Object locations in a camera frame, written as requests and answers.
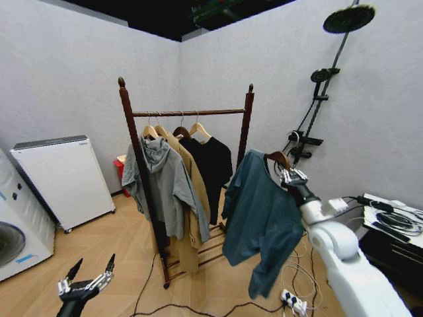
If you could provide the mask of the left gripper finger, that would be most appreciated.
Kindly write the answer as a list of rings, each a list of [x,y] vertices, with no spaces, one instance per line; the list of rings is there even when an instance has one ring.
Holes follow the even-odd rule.
[[[71,290],[71,282],[75,278],[81,264],[83,263],[83,258],[81,258],[67,273],[64,279],[58,281],[58,294],[63,295],[69,293]]]
[[[114,278],[114,260],[115,254],[112,254],[104,273],[101,273],[91,283],[88,284],[88,290],[103,290]]]

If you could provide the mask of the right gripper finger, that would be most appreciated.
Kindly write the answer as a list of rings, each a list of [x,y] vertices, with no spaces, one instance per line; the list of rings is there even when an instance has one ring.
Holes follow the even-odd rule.
[[[296,168],[290,168],[289,170],[291,183],[307,183],[308,176]]]
[[[289,170],[284,168],[281,163],[274,163],[274,172],[279,176],[281,185],[288,185],[291,183],[291,175],[289,173]]]

